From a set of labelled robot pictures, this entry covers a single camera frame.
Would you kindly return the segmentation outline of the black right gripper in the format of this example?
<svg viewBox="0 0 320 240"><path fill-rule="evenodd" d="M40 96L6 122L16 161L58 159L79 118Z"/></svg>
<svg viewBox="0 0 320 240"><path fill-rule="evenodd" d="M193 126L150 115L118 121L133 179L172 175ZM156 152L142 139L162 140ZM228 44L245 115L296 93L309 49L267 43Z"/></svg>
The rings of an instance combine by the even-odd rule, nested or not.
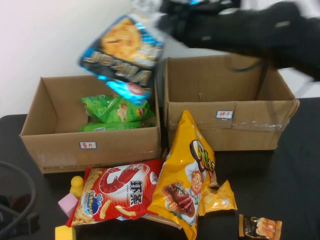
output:
<svg viewBox="0 0 320 240"><path fill-rule="evenodd" d="M187 9L186 1L162 1L159 11L161 18L177 17L177 21L167 21L164 31L167 35L189 48L222 48L217 40L217 25L220 10Z"/></svg>

